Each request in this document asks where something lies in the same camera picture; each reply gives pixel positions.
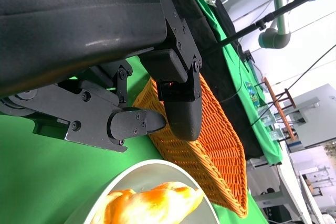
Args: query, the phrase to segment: wicker basket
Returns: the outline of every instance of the wicker basket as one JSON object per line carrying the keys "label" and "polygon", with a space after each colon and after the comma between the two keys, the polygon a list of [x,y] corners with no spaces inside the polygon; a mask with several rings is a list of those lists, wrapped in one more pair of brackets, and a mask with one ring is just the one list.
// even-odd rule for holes
{"label": "wicker basket", "polygon": [[[176,139],[169,126],[150,135],[169,162],[185,169],[202,187],[209,200],[239,217],[247,216],[247,179],[243,146],[220,104],[201,76],[202,129],[195,142]],[[156,83],[149,80],[134,106],[165,115],[158,101]]]}

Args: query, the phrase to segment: screw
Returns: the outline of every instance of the screw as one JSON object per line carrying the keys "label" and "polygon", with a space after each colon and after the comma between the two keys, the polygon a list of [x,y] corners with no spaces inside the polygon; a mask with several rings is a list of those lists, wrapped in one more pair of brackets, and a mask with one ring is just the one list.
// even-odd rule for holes
{"label": "screw", "polygon": [[81,124],[79,121],[74,121],[72,124],[71,124],[71,129],[73,131],[79,131],[79,129],[81,128]]}
{"label": "screw", "polygon": [[90,101],[90,99],[91,99],[91,95],[90,95],[89,92],[84,92],[84,93],[82,94],[82,100],[83,100],[83,101],[88,102],[88,101]]}
{"label": "screw", "polygon": [[200,70],[200,66],[198,65],[198,62],[194,62],[194,71],[197,73]]}
{"label": "screw", "polygon": [[125,74],[125,72],[123,70],[121,70],[119,72],[119,77],[120,77],[121,80],[124,80],[126,78],[126,74]]}
{"label": "screw", "polygon": [[20,100],[28,101],[30,99],[33,99],[36,95],[37,95],[37,89],[33,89],[25,91],[23,93],[16,94],[15,96]]}

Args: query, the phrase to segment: green table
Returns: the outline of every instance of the green table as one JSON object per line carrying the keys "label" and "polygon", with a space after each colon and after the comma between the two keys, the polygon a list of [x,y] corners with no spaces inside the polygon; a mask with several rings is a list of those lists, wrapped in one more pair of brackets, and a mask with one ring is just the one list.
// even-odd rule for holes
{"label": "green table", "polygon": [[[207,20],[209,24],[212,26],[212,28],[217,31],[219,38],[221,40],[226,38],[226,35],[219,25],[215,15],[210,10],[209,6],[205,3],[204,0],[197,0],[199,6],[201,7],[203,13],[207,17]],[[251,83],[253,86],[258,84],[255,80],[255,77],[253,75],[252,70],[250,69],[249,65],[246,65],[247,69],[243,66],[243,64],[240,62],[240,58],[236,51],[233,49],[231,45],[226,46],[223,48],[223,54],[225,56],[226,63],[228,65],[228,68],[230,70],[230,74],[232,77],[232,80],[234,82],[234,85],[236,87],[236,90],[240,87],[240,82],[242,81],[242,87],[240,91],[238,92],[238,96],[241,100],[241,103],[243,104],[243,107],[246,111],[246,114],[250,120],[250,123],[254,123],[258,119],[258,113],[254,108],[254,104],[250,98],[250,94],[248,92],[246,83]],[[260,87],[256,88],[259,97],[264,100],[264,94]],[[258,142],[261,146],[262,152],[265,155],[266,160],[270,165],[277,164],[281,162],[282,155],[281,155],[281,149],[279,146],[279,143],[274,142],[268,133],[268,130],[265,128],[264,124],[261,120],[259,120],[257,123],[253,125],[253,130],[257,136]]]}
{"label": "green table", "polygon": [[[130,102],[148,80],[137,57],[130,61]],[[148,137],[126,140],[125,153],[32,134],[32,121],[0,116],[0,216],[5,224],[61,224],[101,185],[146,159],[162,159]],[[267,223],[249,196],[244,220],[215,206],[221,223]]]}

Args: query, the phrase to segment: cable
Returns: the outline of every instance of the cable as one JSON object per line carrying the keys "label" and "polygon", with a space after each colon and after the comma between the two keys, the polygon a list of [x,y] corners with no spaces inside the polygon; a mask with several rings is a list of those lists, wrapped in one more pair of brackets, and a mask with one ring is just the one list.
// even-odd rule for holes
{"label": "cable", "polygon": [[[287,90],[290,90],[306,73],[309,72],[310,69],[312,69],[324,56],[326,56],[332,49],[334,49],[336,47],[336,44],[333,45],[327,52],[325,52],[320,58],[318,58]],[[263,115],[265,115],[267,113],[267,111],[270,110],[270,108],[277,102],[279,101],[279,99],[284,95],[284,93],[279,96],[279,98],[277,100],[275,100],[264,112],[263,114],[261,114],[260,117],[258,117],[258,119],[250,125],[250,127],[248,129],[250,129],[253,125],[255,125],[261,118]]]}
{"label": "cable", "polygon": [[[270,2],[266,5],[266,7],[264,8],[264,10],[262,10],[262,12],[258,15],[258,17],[256,17],[251,23],[250,23],[250,25],[251,24],[253,24],[265,11],[266,11],[266,9],[268,8],[268,6],[273,2],[273,1],[275,1],[275,0],[270,0]],[[234,93],[233,95],[231,95],[229,98],[227,98],[227,99],[225,99],[225,100],[223,100],[223,101],[220,101],[219,103],[223,103],[223,102],[226,102],[226,101],[228,101],[228,100],[231,100],[233,97],[235,97],[236,95],[238,95],[238,93],[239,93],[239,91],[241,90],[241,88],[242,88],[242,86],[243,86],[243,78],[242,78],[242,70],[241,70],[241,68],[240,68],[240,65],[241,65],[241,59],[240,59],[240,54],[239,54],[239,50],[238,50],[238,47],[241,45],[241,41],[243,40],[243,38],[244,38],[244,36],[238,41],[238,45],[237,45],[237,53],[238,53],[238,57],[239,57],[239,75],[240,75],[240,86],[239,86],[239,88],[238,88],[238,90],[237,90],[237,92],[236,93]]]}
{"label": "cable", "polygon": [[258,20],[258,18],[260,18],[261,17],[261,15],[266,11],[266,9],[268,8],[268,6],[272,3],[272,2],[274,2],[275,0],[270,0],[269,1],[269,3],[266,5],[266,7],[264,8],[264,10],[262,10],[262,12],[258,15],[258,17],[256,17],[251,23],[250,23],[250,25],[252,25],[255,21],[257,21]]}
{"label": "cable", "polygon": [[241,75],[242,75],[242,69],[240,68],[240,65],[242,64],[242,63],[241,63],[242,61],[241,61],[241,59],[240,59],[240,54],[239,54],[239,50],[238,50],[238,47],[239,47],[239,45],[240,45],[241,40],[238,41],[238,45],[237,45],[237,53],[238,53],[238,59],[239,59],[239,66],[238,66],[238,68],[239,68],[239,76],[240,76],[240,86],[239,86],[239,88],[238,88],[238,90],[237,90],[236,93],[234,93],[233,95],[231,95],[229,98],[224,99],[223,101],[220,101],[219,103],[223,103],[223,102],[226,102],[226,101],[228,101],[228,100],[231,100],[233,97],[235,97],[236,95],[238,95],[239,91],[241,90],[241,88],[242,88],[242,86],[243,86],[243,77],[241,76]]}

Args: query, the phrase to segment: white table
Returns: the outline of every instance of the white table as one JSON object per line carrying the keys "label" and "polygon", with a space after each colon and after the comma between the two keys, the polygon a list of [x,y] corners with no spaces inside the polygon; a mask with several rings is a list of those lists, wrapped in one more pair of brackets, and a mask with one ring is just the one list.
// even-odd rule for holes
{"label": "white table", "polygon": [[322,216],[322,213],[319,209],[319,206],[316,204],[316,201],[314,200],[313,195],[311,194],[309,187],[307,186],[303,176],[299,175],[300,183],[301,183],[301,189],[302,189],[302,195],[306,203],[309,205],[310,209],[313,211],[317,221],[319,224],[324,224],[324,219]]}
{"label": "white table", "polygon": [[287,146],[284,141],[280,142],[282,149],[282,162],[277,165],[280,179],[280,191],[264,195],[254,196],[259,208],[274,207],[289,204],[290,208],[305,224],[312,224],[306,202],[302,196],[298,178],[290,161]]}

